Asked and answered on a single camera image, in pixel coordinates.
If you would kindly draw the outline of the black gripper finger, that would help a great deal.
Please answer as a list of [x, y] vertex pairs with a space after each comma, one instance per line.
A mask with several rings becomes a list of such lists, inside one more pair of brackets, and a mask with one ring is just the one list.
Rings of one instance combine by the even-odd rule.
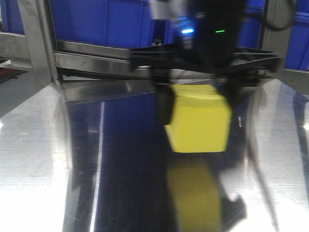
[[172, 119], [175, 94], [171, 84], [154, 83], [155, 96], [157, 101], [158, 122], [162, 125], [169, 125]]
[[222, 95], [218, 121], [228, 126], [235, 120], [245, 125], [249, 115], [250, 97], [253, 95], [253, 83], [244, 79], [229, 79], [217, 84], [217, 91]]

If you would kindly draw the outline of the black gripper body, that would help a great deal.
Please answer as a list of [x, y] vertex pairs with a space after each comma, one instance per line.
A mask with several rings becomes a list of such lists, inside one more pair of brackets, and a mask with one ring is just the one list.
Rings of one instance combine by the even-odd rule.
[[260, 19], [246, 11], [244, 0], [158, 0], [155, 9], [167, 9], [174, 41], [129, 51], [131, 70], [150, 69], [155, 82], [170, 80], [171, 70], [209, 73], [214, 78], [248, 79], [256, 71], [276, 71], [280, 57], [267, 50], [237, 45], [242, 22]]

